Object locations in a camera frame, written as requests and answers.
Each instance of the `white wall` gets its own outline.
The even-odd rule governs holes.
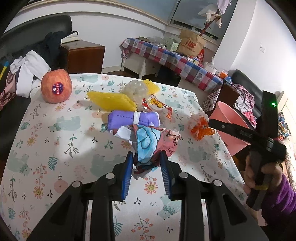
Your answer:
[[[257,0],[238,0],[224,38],[215,54],[215,67],[230,70],[249,30]]]
[[[265,53],[259,50],[261,45]],[[257,0],[248,34],[231,69],[242,71],[262,90],[287,91],[294,97],[295,67],[294,38],[274,9]]]
[[[18,13],[6,31],[31,19],[67,12],[72,30],[82,40],[105,46],[103,68],[121,65],[120,44],[131,37],[163,37],[166,25],[146,15],[114,5],[95,2],[63,2],[42,5]]]

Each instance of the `paper bag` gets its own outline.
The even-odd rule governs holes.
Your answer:
[[[176,52],[189,57],[197,57],[206,43],[206,40],[190,30],[182,30],[179,37],[182,40]]]

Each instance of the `yellow mesh scrubber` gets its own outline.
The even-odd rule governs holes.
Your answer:
[[[103,93],[98,91],[88,92],[90,100],[105,111],[124,110],[136,111],[136,104],[125,94]]]
[[[149,79],[145,79],[143,80],[143,82],[148,88],[148,95],[152,95],[160,91],[159,87],[155,83],[151,82]]]

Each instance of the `brown wooden cabinet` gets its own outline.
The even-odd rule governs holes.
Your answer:
[[[100,74],[104,53],[104,46],[83,40],[61,44],[62,68],[69,74]]]

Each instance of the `red bag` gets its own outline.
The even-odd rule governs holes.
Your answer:
[[[198,56],[197,56],[198,62],[199,62],[200,64],[202,64],[202,62],[203,62],[203,56],[204,56],[204,54],[205,54],[205,51],[204,51],[204,49],[202,49],[202,50],[200,51],[200,53],[198,54]]]

